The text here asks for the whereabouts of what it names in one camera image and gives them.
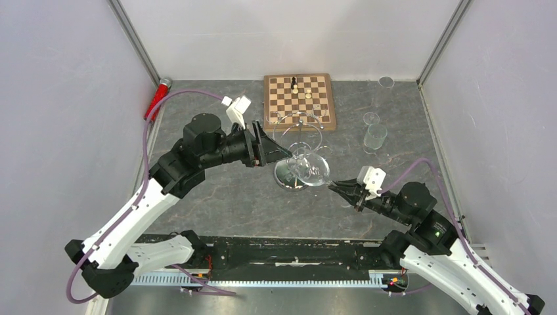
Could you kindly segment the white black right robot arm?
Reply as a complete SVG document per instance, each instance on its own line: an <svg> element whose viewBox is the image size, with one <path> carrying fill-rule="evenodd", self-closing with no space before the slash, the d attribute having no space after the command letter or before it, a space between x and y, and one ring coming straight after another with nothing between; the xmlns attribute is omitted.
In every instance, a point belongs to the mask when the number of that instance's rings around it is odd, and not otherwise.
<svg viewBox="0 0 557 315"><path fill-rule="evenodd" d="M503 280L461 240L461 231L434 210L437 200L426 185L408 182L396 194L369 199L355 179L333 182L328 189L357 211L370 209L408 226L391 231L380 244L379 258L388 268L408 269L455 300L469 314L540 314L545 302Z"/></svg>

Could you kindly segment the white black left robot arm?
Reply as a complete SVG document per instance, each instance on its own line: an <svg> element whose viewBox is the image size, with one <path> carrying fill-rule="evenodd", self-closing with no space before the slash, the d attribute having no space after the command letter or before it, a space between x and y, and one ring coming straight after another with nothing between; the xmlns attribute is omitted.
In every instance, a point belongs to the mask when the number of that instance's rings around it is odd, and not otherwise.
<svg viewBox="0 0 557 315"><path fill-rule="evenodd" d="M187 230L158 243L139 243L143 232L206 178L206 169L240 161L263 167L292 157L258 121L252 129L234 123L226 134L213 114L198 114L183 136L150 168L139 190L98 232L71 240L66 254L95 295L110 299L147 272L171 266L202 266L207 246Z"/></svg>

